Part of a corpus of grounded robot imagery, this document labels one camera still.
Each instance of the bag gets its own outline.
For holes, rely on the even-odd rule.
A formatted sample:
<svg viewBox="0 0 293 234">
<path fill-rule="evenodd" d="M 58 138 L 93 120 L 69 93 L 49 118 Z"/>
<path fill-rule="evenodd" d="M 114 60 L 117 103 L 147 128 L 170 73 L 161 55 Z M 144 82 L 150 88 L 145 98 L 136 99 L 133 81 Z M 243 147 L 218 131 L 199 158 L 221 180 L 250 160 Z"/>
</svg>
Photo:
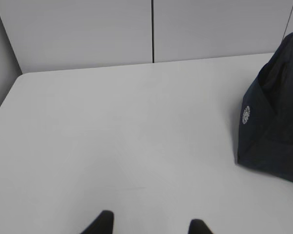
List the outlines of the bag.
<svg viewBox="0 0 293 234">
<path fill-rule="evenodd" d="M 243 97 L 237 163 L 293 182 L 293 33 Z"/>
</svg>

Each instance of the table surface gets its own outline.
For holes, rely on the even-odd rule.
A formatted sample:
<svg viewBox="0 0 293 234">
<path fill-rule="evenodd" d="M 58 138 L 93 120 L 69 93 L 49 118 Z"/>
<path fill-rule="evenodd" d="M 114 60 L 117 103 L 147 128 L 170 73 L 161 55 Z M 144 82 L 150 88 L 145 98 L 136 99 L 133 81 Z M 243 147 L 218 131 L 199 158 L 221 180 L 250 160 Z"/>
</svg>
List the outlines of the table surface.
<svg viewBox="0 0 293 234">
<path fill-rule="evenodd" d="M 234 163 L 271 54 L 28 73 L 0 108 L 0 234 L 293 234 L 293 183 Z"/>
</svg>

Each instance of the circular emblem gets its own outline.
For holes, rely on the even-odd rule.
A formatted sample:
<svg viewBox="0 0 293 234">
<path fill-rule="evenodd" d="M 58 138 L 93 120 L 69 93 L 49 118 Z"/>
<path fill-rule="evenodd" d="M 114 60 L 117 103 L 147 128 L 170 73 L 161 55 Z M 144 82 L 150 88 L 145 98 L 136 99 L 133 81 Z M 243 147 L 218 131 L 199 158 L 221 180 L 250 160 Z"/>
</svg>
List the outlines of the circular emblem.
<svg viewBox="0 0 293 234">
<path fill-rule="evenodd" d="M 243 124 L 246 124 L 246 123 L 248 122 L 249 117 L 250 117 L 250 113 L 251 113 L 250 107 L 247 106 L 247 107 L 244 109 L 243 116 L 242 116 L 242 123 L 243 123 Z"/>
</svg>

